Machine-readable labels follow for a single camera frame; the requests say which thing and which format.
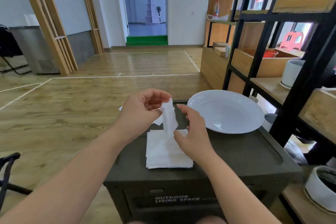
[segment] right hand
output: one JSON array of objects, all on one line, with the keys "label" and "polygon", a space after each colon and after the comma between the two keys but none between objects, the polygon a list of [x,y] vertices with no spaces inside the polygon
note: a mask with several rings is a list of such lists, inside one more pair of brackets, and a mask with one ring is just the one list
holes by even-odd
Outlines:
[{"label": "right hand", "polygon": [[175,130],[174,138],[181,150],[201,166],[212,154],[216,154],[209,140],[205,120],[198,111],[189,106],[178,104],[177,107],[187,114],[190,125],[186,137]]}]

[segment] gray floor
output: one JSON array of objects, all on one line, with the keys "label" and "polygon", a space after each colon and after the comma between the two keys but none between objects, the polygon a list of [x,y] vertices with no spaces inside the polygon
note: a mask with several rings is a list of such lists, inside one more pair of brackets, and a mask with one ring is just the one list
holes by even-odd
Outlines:
[{"label": "gray floor", "polygon": [[129,23],[129,36],[152,36],[166,35],[166,23],[155,25],[145,25],[138,23]]}]

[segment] white plate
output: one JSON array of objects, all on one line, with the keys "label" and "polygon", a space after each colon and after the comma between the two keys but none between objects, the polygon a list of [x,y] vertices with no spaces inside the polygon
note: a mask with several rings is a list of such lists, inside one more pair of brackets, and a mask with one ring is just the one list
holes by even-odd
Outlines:
[{"label": "white plate", "polygon": [[232,91],[202,91],[193,95],[187,105],[201,114],[207,128],[220,133],[248,133],[264,121],[263,110],[257,103]]}]

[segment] white napkin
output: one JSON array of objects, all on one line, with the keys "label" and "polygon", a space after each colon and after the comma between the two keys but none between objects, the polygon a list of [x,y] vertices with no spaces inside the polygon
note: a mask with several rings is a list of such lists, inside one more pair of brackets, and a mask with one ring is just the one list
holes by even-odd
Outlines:
[{"label": "white napkin", "polygon": [[174,137],[174,130],[178,127],[178,123],[176,121],[173,100],[170,98],[169,102],[162,103],[160,110],[162,111],[163,130],[168,136]]},{"label": "white napkin", "polygon": [[160,117],[158,117],[156,120],[154,120],[153,123],[155,123],[156,125],[160,126],[160,125],[162,124],[162,122],[163,122],[162,115],[160,115]]},{"label": "white napkin", "polygon": [[[183,136],[187,129],[178,130]],[[191,168],[194,162],[179,147],[174,135],[164,130],[150,130],[147,133],[146,167],[153,168]]]}]

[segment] stack of napkins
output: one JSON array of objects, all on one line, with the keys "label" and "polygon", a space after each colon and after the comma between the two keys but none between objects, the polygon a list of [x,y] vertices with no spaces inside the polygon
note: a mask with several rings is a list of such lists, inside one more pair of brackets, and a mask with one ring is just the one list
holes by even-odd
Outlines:
[{"label": "stack of napkins", "polygon": [[[183,136],[187,129],[178,130]],[[194,162],[179,147],[174,135],[164,130],[150,130],[147,133],[146,167],[153,168],[191,168]]]}]

